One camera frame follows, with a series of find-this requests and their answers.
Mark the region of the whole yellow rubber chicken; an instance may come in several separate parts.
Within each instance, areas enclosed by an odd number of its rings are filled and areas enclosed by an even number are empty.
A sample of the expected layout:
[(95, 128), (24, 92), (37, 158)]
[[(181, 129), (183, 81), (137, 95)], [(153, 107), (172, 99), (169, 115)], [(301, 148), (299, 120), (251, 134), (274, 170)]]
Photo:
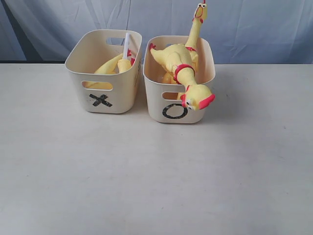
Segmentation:
[[(192, 67), (195, 70), (195, 72), (198, 72), (199, 70), (199, 56), (196, 51), (196, 45), (198, 38), (200, 36), (200, 30), (201, 26), (203, 24), (203, 21), (207, 19), (207, 4), (206, 1), (203, 0), (198, 4), (198, 7), (194, 13), (193, 19), (192, 19), (192, 27), (190, 29), (190, 33), (188, 36), (188, 39), (185, 43), (185, 47), (189, 51), (192, 59)], [(169, 72), (166, 72), (162, 78), (162, 83), (166, 84), (176, 84), (176, 82), (173, 80), (173, 75)], [(178, 93), (164, 93), (165, 99), (170, 100), (176, 100), (178, 98)]]

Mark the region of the white plastic squeaker tube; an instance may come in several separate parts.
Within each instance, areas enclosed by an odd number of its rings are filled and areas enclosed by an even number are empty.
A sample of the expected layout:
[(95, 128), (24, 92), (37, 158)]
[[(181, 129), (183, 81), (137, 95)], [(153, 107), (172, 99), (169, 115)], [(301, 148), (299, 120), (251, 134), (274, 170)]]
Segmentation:
[(130, 33), (126, 32), (125, 40), (124, 40), (124, 47), (123, 47), (123, 57), (122, 57), (122, 59), (124, 60), (128, 58), (129, 40), (130, 40)]

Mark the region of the blue backdrop curtain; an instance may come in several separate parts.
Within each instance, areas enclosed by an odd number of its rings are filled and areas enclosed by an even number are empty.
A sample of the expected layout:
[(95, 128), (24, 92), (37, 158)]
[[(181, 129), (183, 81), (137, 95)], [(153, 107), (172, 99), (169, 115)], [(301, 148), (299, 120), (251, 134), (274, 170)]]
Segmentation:
[[(142, 46), (156, 36), (188, 35), (196, 0), (3, 0), (2, 62), (64, 61), (96, 29), (132, 30)], [(310, 0), (209, 0), (201, 36), (217, 64), (311, 64)]]

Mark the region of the detached rubber chicken head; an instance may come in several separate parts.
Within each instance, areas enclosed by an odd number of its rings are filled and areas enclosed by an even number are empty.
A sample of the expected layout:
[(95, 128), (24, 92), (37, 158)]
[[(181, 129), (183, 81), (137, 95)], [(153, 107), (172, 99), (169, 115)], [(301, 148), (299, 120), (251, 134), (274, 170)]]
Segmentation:
[(119, 73), (124, 73), (128, 71), (134, 64), (135, 58), (131, 58), (131, 60), (128, 59), (120, 59), (118, 60), (117, 66)]

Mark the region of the headless rubber chicken body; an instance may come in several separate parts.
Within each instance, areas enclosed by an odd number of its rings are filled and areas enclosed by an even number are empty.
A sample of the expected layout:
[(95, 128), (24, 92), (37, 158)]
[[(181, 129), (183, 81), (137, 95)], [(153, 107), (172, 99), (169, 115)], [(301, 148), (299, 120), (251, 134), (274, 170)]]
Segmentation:
[[(116, 74), (115, 68), (117, 67), (118, 60), (122, 59), (123, 53), (117, 55), (116, 57), (108, 60), (102, 66), (100, 66), (94, 74), (105, 74), (105, 75), (113, 75)], [(128, 60), (131, 60), (132, 51), (128, 49)], [(98, 90), (111, 90), (113, 85), (108, 82), (93, 82), (93, 81), (85, 81), (83, 85), (87, 89), (98, 89)]]

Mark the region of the cream bin marked X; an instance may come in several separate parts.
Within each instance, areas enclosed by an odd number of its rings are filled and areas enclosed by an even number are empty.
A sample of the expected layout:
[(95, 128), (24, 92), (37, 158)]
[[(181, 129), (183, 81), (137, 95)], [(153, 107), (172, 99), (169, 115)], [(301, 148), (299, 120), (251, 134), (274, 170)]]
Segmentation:
[[(121, 55), (122, 45), (110, 45), (108, 38), (124, 38), (129, 33), (129, 55), (133, 65), (125, 72), (96, 74), (110, 59)], [(140, 80), (142, 36), (136, 31), (98, 29), (86, 33), (65, 62), (81, 106), (88, 112), (121, 114), (133, 105)]]

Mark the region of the cream bin marked O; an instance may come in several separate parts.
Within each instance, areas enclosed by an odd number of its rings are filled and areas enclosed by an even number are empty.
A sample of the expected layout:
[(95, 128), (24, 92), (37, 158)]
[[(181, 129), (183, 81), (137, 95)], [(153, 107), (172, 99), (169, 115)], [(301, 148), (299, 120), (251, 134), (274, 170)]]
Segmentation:
[[(195, 80), (198, 84), (212, 88), (216, 73), (209, 42), (204, 38), (198, 38), (196, 51), (199, 55), (199, 67)], [(181, 100), (177, 99), (177, 94), (184, 92), (185, 87), (161, 83), (164, 74), (164, 68), (154, 60), (147, 47), (143, 75), (150, 117), (161, 123), (190, 124), (199, 122), (207, 109), (194, 111), (182, 107)]]

